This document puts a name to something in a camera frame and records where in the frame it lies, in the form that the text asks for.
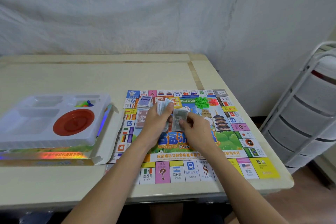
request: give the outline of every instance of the person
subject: person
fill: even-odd
[[[172,122],[173,104],[160,116],[155,104],[149,109],[142,131],[110,171],[86,194],[62,224],[116,223],[148,151],[156,145],[166,121]],[[210,124],[188,113],[180,120],[187,141],[215,171],[240,224],[288,223],[236,170],[213,141]]]

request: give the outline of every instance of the white cloth backdrop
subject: white cloth backdrop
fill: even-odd
[[[220,60],[236,0],[0,0],[0,55],[204,53]]]

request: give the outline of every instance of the person's right hand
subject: person's right hand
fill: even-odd
[[[187,121],[180,120],[179,124],[184,129],[185,136],[192,145],[203,156],[217,148],[211,134],[210,124],[202,116],[189,112]]]

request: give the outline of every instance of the dollar sign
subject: dollar sign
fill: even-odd
[[[204,167],[203,167],[203,172],[205,173],[205,175],[207,175],[208,172],[209,172],[209,170],[208,170],[207,168],[208,168],[208,167],[206,167],[206,166],[204,165]]]

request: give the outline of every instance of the table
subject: table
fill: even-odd
[[[280,179],[248,180],[263,194],[294,185],[291,175],[214,67],[202,54],[23,55],[0,58],[0,115],[33,94],[105,92],[121,110],[127,90],[225,89],[278,170]],[[74,206],[102,178],[105,165],[0,167],[0,209]],[[136,185],[127,202],[224,201],[219,182]]]

